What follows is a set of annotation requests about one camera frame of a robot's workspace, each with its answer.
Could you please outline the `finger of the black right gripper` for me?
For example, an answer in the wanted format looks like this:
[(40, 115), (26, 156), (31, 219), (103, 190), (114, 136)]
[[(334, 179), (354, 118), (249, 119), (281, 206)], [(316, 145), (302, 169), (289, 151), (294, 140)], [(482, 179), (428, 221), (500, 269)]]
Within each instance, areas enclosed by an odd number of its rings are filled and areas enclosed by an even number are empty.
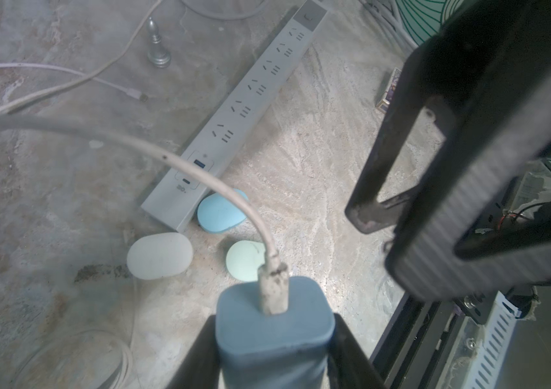
[(395, 95), (377, 138), (345, 208), (345, 215), (363, 234), (383, 230), (407, 214), (420, 186), (379, 201), (390, 170), (423, 110), (429, 110), (442, 134), (450, 132), (450, 105), (445, 100), (449, 49), (442, 43), (425, 43), (406, 60)]

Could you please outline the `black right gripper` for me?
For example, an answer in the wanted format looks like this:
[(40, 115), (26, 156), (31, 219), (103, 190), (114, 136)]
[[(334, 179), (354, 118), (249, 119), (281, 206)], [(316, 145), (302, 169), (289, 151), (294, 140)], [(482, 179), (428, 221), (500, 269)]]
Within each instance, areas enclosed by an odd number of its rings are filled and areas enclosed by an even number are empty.
[(551, 219), (463, 241), (526, 163), (551, 157), (551, 1), (478, 1), (416, 52), (447, 142), (386, 257), (423, 301), (551, 280)]

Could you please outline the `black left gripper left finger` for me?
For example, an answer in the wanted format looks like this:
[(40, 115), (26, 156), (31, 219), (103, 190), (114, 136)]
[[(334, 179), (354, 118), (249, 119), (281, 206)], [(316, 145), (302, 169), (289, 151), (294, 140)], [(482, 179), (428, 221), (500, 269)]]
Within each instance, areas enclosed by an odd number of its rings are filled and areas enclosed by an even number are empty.
[(215, 338), (215, 316), (211, 315), (167, 388), (218, 388), (219, 381), (220, 355)]

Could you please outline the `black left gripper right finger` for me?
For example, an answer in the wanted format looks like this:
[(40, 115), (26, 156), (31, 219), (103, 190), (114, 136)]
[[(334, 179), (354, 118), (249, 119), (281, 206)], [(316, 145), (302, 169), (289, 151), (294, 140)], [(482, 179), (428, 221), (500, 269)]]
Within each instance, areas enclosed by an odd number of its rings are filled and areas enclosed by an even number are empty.
[(327, 377), (331, 389), (384, 388), (384, 382), (340, 314), (328, 346)]

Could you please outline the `blue USB wall charger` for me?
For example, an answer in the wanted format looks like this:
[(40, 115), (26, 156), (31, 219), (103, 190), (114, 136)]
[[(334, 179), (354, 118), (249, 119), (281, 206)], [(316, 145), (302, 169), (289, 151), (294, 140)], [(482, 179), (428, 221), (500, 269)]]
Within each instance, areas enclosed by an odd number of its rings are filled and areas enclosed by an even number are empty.
[(233, 285), (216, 307), (215, 339), (227, 388), (319, 388), (335, 316), (320, 285), (292, 277), (288, 310), (265, 316), (258, 284)]

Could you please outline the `green earbud case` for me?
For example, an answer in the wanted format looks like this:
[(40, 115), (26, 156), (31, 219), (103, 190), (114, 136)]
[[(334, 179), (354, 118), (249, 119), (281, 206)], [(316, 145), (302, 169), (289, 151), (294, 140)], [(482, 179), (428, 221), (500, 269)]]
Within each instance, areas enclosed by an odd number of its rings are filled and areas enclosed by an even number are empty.
[(266, 247), (261, 242), (236, 242), (226, 255), (226, 269), (236, 280), (256, 282), (258, 270), (265, 263), (265, 252)]

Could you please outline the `white earbud case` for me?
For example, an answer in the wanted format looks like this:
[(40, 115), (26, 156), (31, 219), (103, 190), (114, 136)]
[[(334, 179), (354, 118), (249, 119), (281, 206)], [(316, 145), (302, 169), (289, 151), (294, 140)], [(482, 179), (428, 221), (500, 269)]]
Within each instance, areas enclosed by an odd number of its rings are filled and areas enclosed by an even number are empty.
[(139, 280), (173, 277), (187, 270), (194, 248), (181, 233), (159, 233), (137, 240), (129, 249), (126, 266)]

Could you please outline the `blue earbud case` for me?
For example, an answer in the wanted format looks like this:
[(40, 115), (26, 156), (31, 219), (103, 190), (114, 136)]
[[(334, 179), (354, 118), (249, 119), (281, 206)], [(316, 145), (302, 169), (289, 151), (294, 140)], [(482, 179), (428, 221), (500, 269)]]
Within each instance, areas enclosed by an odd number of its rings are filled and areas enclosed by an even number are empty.
[(210, 194), (197, 209), (199, 225), (207, 233), (223, 233), (246, 220), (246, 215), (221, 194)]

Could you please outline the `white power strip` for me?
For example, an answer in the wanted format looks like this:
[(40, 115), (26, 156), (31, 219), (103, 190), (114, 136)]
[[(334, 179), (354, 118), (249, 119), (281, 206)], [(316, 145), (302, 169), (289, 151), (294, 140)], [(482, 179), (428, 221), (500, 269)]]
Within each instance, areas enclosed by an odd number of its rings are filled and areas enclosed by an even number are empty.
[[(181, 158), (221, 176), (300, 63), (327, 15), (327, 6), (321, 2), (305, 2), (186, 146)], [(171, 169), (144, 199), (141, 209), (181, 232), (207, 193), (206, 185)]]

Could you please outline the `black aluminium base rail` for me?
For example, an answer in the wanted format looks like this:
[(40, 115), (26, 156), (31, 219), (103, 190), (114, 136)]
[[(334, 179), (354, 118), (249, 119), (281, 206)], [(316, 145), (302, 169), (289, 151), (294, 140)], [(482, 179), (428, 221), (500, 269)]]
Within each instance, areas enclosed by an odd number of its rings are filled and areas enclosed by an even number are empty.
[(451, 301), (403, 295), (370, 357), (384, 387), (437, 387), (462, 324)]

